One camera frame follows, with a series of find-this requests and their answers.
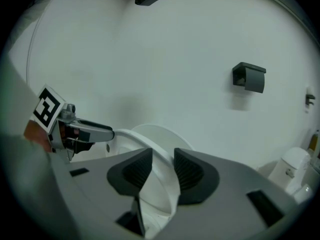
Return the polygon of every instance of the ar tag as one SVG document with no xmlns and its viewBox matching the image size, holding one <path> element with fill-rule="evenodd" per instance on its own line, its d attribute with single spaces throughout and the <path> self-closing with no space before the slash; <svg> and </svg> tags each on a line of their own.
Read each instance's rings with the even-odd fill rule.
<svg viewBox="0 0 320 240">
<path fill-rule="evenodd" d="M 67 103 L 48 85 L 42 88 L 38 97 L 40 101 L 33 112 L 33 117 L 47 133 L 50 133 L 57 116 Z"/>
</svg>

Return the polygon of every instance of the wall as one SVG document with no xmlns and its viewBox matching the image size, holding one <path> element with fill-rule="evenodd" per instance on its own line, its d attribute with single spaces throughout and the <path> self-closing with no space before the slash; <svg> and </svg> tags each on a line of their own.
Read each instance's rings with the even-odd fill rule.
<svg viewBox="0 0 320 240">
<path fill-rule="evenodd" d="M 239 62 L 266 68 L 263 94 L 232 85 Z M 255 168 L 307 147 L 320 103 L 305 107 L 306 88 L 320 98 L 319 65 L 318 47 L 272 0 L 55 0 L 29 77 L 79 117 L 163 125 L 200 152 Z"/>
</svg>

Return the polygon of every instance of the bottle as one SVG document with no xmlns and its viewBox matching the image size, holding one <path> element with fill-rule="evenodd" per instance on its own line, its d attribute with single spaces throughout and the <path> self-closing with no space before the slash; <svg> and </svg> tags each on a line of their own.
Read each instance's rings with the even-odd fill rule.
<svg viewBox="0 0 320 240">
<path fill-rule="evenodd" d="M 315 134 L 312 135 L 310 144 L 308 149 L 312 150 L 313 152 L 315 152 L 316 150 L 316 146 L 317 146 L 317 142 L 318 142 L 318 135 L 319 135 L 319 130 L 316 130 Z"/>
</svg>

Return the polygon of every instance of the wall hook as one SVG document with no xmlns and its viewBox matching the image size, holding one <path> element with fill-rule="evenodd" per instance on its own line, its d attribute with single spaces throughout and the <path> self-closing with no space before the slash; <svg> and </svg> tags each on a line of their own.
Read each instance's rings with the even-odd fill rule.
<svg viewBox="0 0 320 240">
<path fill-rule="evenodd" d="M 244 86 L 247 91 L 263 93 L 265 88 L 265 73 L 263 67 L 240 62 L 232 69 L 233 85 Z"/>
<path fill-rule="evenodd" d="M 311 105 L 314 105 L 314 103 L 311 102 L 310 100 L 315 100 L 315 99 L 316 99 L 316 97 L 315 97 L 314 95 L 312 95 L 312 94 L 306 94 L 306 95 L 305 95 L 305 104 L 306 104 L 307 106 L 309 106 L 310 104 L 311 104 Z"/>
</svg>

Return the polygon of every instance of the toilet paper holder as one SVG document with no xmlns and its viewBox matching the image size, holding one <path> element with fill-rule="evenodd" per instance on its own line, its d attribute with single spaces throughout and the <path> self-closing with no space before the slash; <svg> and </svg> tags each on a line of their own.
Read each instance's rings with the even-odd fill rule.
<svg viewBox="0 0 320 240">
<path fill-rule="evenodd" d="M 232 69 L 233 85 L 244 86 L 247 91 L 263 93 L 265 88 L 265 73 L 263 67 L 240 62 Z"/>
</svg>

